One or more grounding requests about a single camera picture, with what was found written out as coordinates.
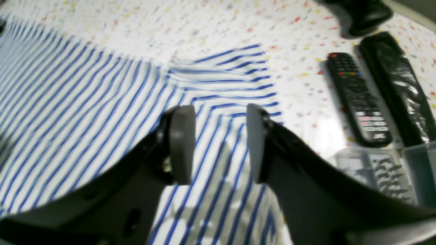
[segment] blue striped fabric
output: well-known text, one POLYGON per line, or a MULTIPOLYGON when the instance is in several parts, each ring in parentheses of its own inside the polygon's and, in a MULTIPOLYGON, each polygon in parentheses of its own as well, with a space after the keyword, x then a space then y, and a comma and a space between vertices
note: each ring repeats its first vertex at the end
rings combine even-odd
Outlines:
POLYGON ((0 205, 11 215, 88 183, 174 105, 194 105, 190 186, 168 187, 152 244, 273 244, 283 224, 249 174, 245 107, 280 109, 260 45, 158 64, 11 18, 0 37, 0 205))

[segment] jvc logo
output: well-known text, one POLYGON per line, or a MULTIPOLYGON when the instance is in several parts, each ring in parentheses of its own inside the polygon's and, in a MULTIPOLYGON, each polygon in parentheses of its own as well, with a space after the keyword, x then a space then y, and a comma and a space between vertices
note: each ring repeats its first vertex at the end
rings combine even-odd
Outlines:
POLYGON ((384 133, 376 133, 374 134, 374 139, 384 139, 386 135, 384 133))

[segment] speckled countertop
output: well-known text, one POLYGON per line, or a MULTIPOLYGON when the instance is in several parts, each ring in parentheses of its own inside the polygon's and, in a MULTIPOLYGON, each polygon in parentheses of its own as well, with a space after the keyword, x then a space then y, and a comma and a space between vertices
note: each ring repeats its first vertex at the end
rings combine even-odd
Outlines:
MULTIPOLYGON (((353 53, 360 39, 342 38, 338 19, 317 1, 7 0, 0 13, 166 62, 262 43, 286 126, 325 158, 353 144, 320 61, 329 52, 353 53)), ((436 115, 436 34, 397 14, 380 30, 407 53, 436 115)))

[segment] remote control button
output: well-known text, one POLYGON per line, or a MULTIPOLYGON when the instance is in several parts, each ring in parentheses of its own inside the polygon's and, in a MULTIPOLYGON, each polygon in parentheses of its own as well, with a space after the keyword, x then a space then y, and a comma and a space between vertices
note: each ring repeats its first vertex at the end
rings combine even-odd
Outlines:
POLYGON ((388 127, 377 127, 375 128, 377 131, 389 131, 388 127))
POLYGON ((374 126, 374 123, 373 122, 368 122, 368 121, 364 121, 364 122, 360 122, 360 125, 362 125, 362 126, 374 126))
POLYGON ((386 122, 374 122, 374 126, 386 126, 386 122))
POLYGON ((375 131, 375 128, 374 127, 364 127, 363 130, 366 132, 373 132, 373 131, 375 131))
POLYGON ((373 116, 372 120, 373 121, 384 121, 385 119, 382 116, 373 116))
POLYGON ((361 116, 361 117, 359 117, 359 120, 361 120, 361 121, 371 121, 371 117, 370 116, 361 116))

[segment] clear plastic container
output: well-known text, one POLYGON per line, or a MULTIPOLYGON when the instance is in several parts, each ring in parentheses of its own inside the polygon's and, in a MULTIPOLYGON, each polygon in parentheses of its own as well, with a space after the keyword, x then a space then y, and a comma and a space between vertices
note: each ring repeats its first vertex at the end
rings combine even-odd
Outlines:
POLYGON ((407 147, 402 152, 420 206, 436 208, 436 142, 407 147))
POLYGON ((386 196, 416 204, 408 167, 396 150, 347 148, 329 161, 358 182, 386 196))

